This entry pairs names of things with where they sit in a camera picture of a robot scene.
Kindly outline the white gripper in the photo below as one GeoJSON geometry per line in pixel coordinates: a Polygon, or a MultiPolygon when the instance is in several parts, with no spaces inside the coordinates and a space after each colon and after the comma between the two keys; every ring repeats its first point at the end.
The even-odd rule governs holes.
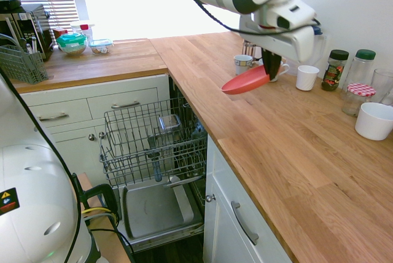
{"type": "Polygon", "coordinates": [[[289,33],[268,33],[251,19],[251,15],[241,15],[239,29],[244,31],[240,36],[248,42],[263,49],[263,65],[270,75],[270,81],[276,78],[281,65],[281,57],[292,61],[304,62],[311,58],[314,50],[314,30],[308,25],[289,33]]]}

